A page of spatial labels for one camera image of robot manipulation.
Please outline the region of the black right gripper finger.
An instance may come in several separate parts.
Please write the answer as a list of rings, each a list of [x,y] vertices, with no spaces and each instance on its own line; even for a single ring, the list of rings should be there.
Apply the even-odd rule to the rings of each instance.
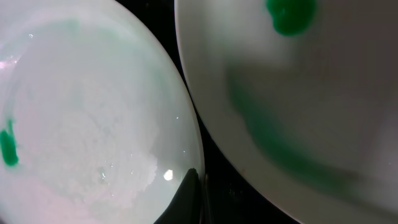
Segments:
[[[197,171],[189,169],[171,203],[155,224],[199,224],[201,185]]]

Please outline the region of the mint green plate with stain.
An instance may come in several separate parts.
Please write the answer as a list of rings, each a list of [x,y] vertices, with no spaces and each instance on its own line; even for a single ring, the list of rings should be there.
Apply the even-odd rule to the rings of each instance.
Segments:
[[[192,168],[189,94],[134,14],[1,2],[2,223],[155,223]]]

